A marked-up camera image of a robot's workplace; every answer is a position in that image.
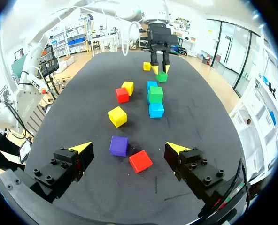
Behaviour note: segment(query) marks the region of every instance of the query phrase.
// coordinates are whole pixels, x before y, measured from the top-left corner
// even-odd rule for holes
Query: black mat
[[[146,82],[155,74],[143,71],[150,55],[102,53],[90,60],[70,81],[44,119],[25,171],[32,173],[60,147],[93,142],[95,158],[79,183],[73,183],[54,204],[83,217],[121,223],[185,224],[197,219],[204,203],[178,182],[164,160],[165,142],[199,147],[208,161],[236,172],[243,156],[241,143],[224,106],[198,72],[184,59],[171,56],[164,91],[164,116],[148,114]],[[118,104],[115,89],[123,81],[135,83],[128,103]],[[108,111],[121,106],[128,121],[115,128]],[[136,174],[128,157],[109,152],[112,135],[129,138],[128,155],[145,150],[153,165]]]

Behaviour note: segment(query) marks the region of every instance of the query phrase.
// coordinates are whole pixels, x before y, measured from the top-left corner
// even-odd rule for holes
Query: green cube
[[[159,74],[157,75],[157,80],[159,82],[166,82],[167,81],[167,73],[165,73],[164,71],[159,72]]]
[[[163,98],[163,90],[161,87],[150,87],[149,88],[149,102],[150,103],[161,103]]]

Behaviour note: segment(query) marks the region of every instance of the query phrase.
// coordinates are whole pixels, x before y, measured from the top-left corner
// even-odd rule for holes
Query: wooden floor
[[[74,63],[71,64],[67,69],[65,69],[62,73],[54,74],[55,79],[62,83],[63,85],[67,85],[67,83],[77,74],[77,72],[92,58],[91,53],[82,52],[73,54]],[[190,63],[205,79],[205,81],[210,85],[216,95],[219,97],[227,112],[230,113],[231,110],[235,107],[235,105],[239,101],[238,95],[232,89],[232,87],[223,79],[223,77],[216,72],[212,67],[205,65],[202,61],[196,57],[191,56],[182,56],[188,63]],[[51,95],[45,95],[43,100],[40,102],[42,105],[48,104],[48,99],[51,99]],[[23,140],[19,140],[13,137],[11,134],[8,135],[8,139],[14,142],[15,144],[21,146],[24,142]],[[19,163],[18,157],[12,156],[7,153],[3,153],[8,160]]]

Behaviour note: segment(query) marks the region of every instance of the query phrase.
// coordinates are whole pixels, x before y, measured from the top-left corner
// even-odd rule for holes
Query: red cube
[[[116,98],[119,103],[128,102],[129,101],[129,93],[125,88],[117,88],[115,89]]]
[[[130,156],[129,161],[136,173],[147,169],[153,164],[144,150]]]

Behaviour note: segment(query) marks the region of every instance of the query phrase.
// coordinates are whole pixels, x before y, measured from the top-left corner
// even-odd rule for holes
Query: screw head
[[[61,163],[61,167],[62,167],[63,169],[66,169],[66,168],[68,167],[68,165],[67,165],[67,163],[63,162],[63,163]]]
[[[212,181],[212,179],[209,176],[205,177],[203,180],[204,184],[206,184],[206,185],[210,184],[211,181]]]
[[[196,168],[196,166],[197,166],[197,164],[196,164],[196,163],[191,163],[191,164],[189,165],[190,169],[195,169],[195,168]]]
[[[45,177],[45,180],[46,180],[49,184],[51,184],[51,183],[53,183],[54,178],[53,178],[52,176],[48,175],[48,176]]]
[[[14,182],[15,182],[16,185],[21,183],[19,179],[15,179]]]
[[[218,170],[216,176],[222,177],[224,175],[224,170]]]
[[[13,189],[13,186],[11,184],[7,184],[6,187],[7,187],[7,190],[12,190]]]
[[[52,158],[52,159],[50,160],[50,163],[53,164],[53,165],[55,165],[55,164],[56,164],[56,160],[55,160],[54,158]]]
[[[202,165],[207,165],[207,160],[206,160],[206,159],[203,159],[203,160],[201,161],[201,164],[202,164]]]
[[[35,174],[37,177],[41,176],[40,170],[34,169],[33,172],[34,172],[34,174]]]

